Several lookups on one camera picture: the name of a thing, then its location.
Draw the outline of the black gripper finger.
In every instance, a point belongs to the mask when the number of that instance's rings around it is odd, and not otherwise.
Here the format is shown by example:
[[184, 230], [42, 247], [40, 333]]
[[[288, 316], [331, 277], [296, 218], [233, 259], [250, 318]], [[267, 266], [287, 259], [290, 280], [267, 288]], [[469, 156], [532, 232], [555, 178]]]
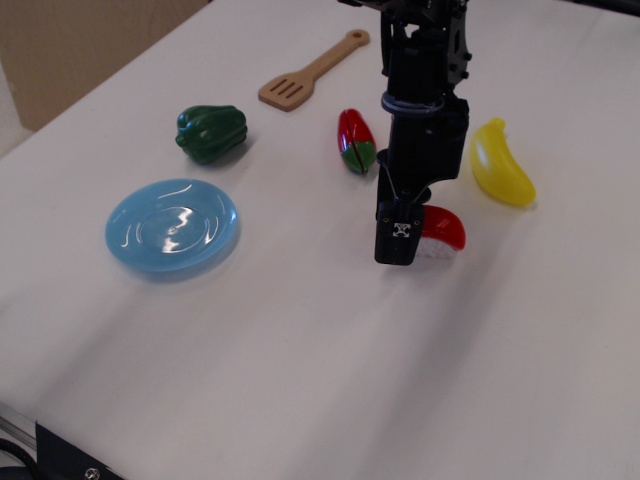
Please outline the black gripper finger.
[[394, 198], [378, 203], [374, 258], [380, 264], [408, 266], [413, 263], [422, 234], [422, 204]]

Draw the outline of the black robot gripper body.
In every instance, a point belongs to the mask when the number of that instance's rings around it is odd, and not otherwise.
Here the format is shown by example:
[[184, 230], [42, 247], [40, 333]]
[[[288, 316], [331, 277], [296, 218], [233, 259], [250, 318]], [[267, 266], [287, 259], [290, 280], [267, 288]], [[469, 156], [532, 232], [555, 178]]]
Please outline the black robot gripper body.
[[368, 1], [380, 14], [388, 146], [378, 155], [381, 200], [424, 203], [430, 186], [460, 171], [469, 106], [455, 87], [469, 76], [464, 1]]

